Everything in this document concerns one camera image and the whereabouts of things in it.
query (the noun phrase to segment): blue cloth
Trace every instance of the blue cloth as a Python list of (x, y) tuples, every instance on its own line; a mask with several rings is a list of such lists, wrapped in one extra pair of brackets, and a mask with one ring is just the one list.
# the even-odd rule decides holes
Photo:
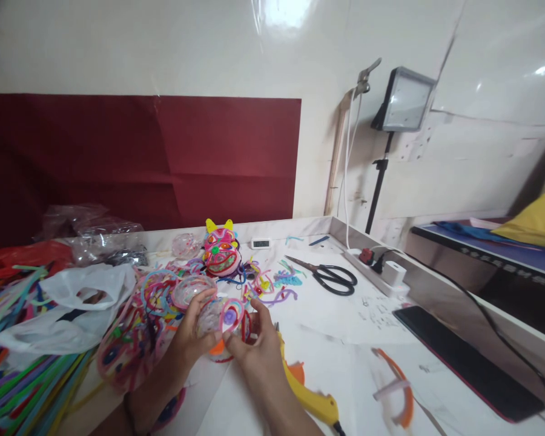
[(438, 222), (435, 222), (434, 224), (446, 230), (449, 230), (453, 233), (457, 233), (463, 236), (469, 236), (476, 239), (490, 240), (494, 242), (509, 243), (512, 245), (518, 245), (522, 247), (531, 247), (534, 249), (538, 248), (542, 251), (545, 251), (545, 247), (542, 247), (539, 245), (526, 244), (526, 243), (519, 242), (513, 239), (508, 239), (508, 238), (499, 236), (497, 234), (491, 233), (491, 231), (487, 229), (481, 229), (478, 227), (467, 226), (457, 222), (448, 222), (448, 221), (438, 221)]

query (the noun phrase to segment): light stand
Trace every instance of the light stand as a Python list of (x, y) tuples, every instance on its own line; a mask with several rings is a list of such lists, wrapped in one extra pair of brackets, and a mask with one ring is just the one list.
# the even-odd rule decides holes
[(435, 80), (404, 67), (393, 69), (389, 75), (388, 89), (384, 101), (371, 123), (372, 128), (387, 131), (389, 134), (383, 159), (374, 161), (378, 175), (369, 209), (368, 224), (365, 226), (365, 233), (367, 234), (371, 231), (371, 225), (374, 221), (383, 178), (388, 168), (389, 150), (392, 146), (394, 133), (397, 131), (420, 130), (428, 100), (435, 84)]

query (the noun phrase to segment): yellow fabric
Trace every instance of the yellow fabric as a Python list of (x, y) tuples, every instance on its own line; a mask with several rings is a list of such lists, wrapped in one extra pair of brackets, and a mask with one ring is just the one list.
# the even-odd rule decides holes
[(492, 232), (519, 242), (545, 247), (545, 193), (511, 221)]

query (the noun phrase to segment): yellow glue gun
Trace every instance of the yellow glue gun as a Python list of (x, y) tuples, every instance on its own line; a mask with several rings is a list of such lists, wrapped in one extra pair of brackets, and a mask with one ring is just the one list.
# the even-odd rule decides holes
[(306, 411), (315, 416), (315, 418), (318, 420), (327, 424), (329, 427), (333, 427), (339, 435), (345, 436), (345, 433), (339, 424), (339, 410), (337, 409), (337, 402), (331, 395), (324, 396), (321, 394), (316, 394), (299, 383), (286, 364), (285, 342), (283, 341), (283, 337), (279, 331), (279, 323), (275, 324), (275, 328), (280, 339), (280, 355), (283, 358), (283, 367), (285, 368), (286, 379), (289, 381), (289, 385), (293, 393), (297, 396), (297, 399)]

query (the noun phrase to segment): white plastic bag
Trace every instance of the white plastic bag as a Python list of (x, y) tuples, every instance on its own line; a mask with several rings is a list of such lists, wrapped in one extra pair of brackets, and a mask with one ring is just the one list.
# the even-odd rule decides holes
[(113, 322), (116, 309), (87, 311), (73, 321), (59, 319), (73, 309), (56, 307), (0, 332), (0, 345), (35, 354), (75, 354), (96, 346)]
[[(0, 345), (34, 354), (85, 352), (101, 342), (135, 283), (130, 265), (65, 269), (41, 283), (59, 306), (0, 332)], [(84, 303), (98, 291), (106, 293), (100, 302)], [(70, 319), (61, 320), (65, 315)]]
[[(59, 306), (87, 311), (105, 310), (122, 303), (125, 293), (135, 287), (135, 273), (129, 264), (119, 266), (100, 263), (86, 268), (68, 268), (41, 282), (41, 288)], [(98, 303), (85, 300), (103, 291), (106, 295)]]

